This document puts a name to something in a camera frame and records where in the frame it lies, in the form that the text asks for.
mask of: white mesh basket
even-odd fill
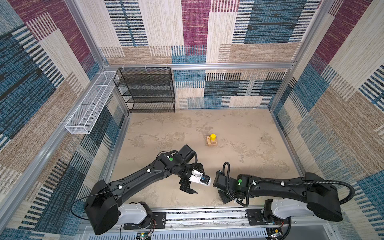
[[[89,134],[107,102],[119,77],[116,72],[103,72],[87,93],[65,128],[71,134]]]

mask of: beige floor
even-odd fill
[[[211,133],[217,135],[216,147],[206,146],[205,136]],[[132,114],[111,180],[145,167],[160,151],[180,150],[185,144],[198,153],[198,160],[212,182],[225,161],[231,164],[233,178],[238,174],[268,178],[299,176],[268,110],[223,109]],[[128,201],[145,201],[152,208],[223,205],[212,186],[192,183],[191,188],[198,194],[187,194],[179,187],[179,178],[172,175]],[[250,204],[263,205],[265,199],[268,197],[253,198]]]

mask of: wooden block stack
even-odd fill
[[[208,147],[217,146],[217,138],[214,141],[211,141],[209,136],[207,136],[207,145],[208,145]]]

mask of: aluminum rail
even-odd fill
[[[292,68],[293,62],[111,65],[111,66],[105,66],[105,70],[117,71],[117,69],[119,68],[164,68],[164,67],[172,68],[172,70]]]
[[[299,176],[300,177],[304,177],[304,172],[300,168],[300,164],[299,164],[298,160],[295,158],[295,155],[293,154],[293,151],[292,151],[292,149],[290,148],[290,146],[288,144],[287,138],[285,137],[284,132],[281,129],[281,127],[279,126],[279,123],[277,122],[276,116],[275,116],[275,114],[272,111],[271,111],[271,115],[272,115],[273,121],[275,122],[277,131],[279,131],[279,133],[280,133],[281,139],[283,140],[284,145],[287,148],[287,151],[288,151],[288,153],[289,153],[289,155],[290,155],[290,157],[291,157],[291,159],[293,161],[293,164],[296,167],[296,170],[297,170]]]
[[[88,45],[93,57],[95,58],[97,64],[100,68],[104,68],[106,62],[104,60],[103,54],[99,51],[98,46],[96,45],[91,33],[88,30],[88,27],[83,19],[83,16],[80,13],[78,6],[76,5],[76,0],[64,0],[67,4],[68,9],[70,10],[77,26],[80,29],[81,34],[83,35],[85,42]]]
[[[105,174],[103,177],[105,182],[111,181],[112,172],[113,172],[113,169],[115,167],[116,161],[119,157],[121,146],[122,146],[122,143],[124,142],[124,138],[125,138],[127,130],[128,130],[128,125],[129,125],[129,116],[125,116],[123,123],[121,125],[121,128],[120,128],[120,132],[119,132],[118,138],[116,140],[115,146],[113,147],[111,158],[110,158],[108,165],[107,165],[107,168],[105,170]]]
[[[256,205],[250,207],[200,207],[200,208],[153,208],[152,212],[167,212],[166,225],[164,229],[156,231],[170,230],[207,230],[207,229],[247,229],[278,227],[280,225],[256,225],[250,226],[245,216],[247,209],[263,209],[264,206]],[[293,217],[292,224],[297,226],[327,225],[328,222],[316,216]],[[119,232],[121,225],[115,225],[106,233]],[[134,232],[137,230],[123,230],[123,232]],[[84,222],[79,226],[78,234],[93,234],[93,229],[89,222]]]

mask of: yellow block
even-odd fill
[[[215,134],[211,134],[209,136],[209,139],[211,139],[211,141],[215,141],[216,140],[216,135]]]

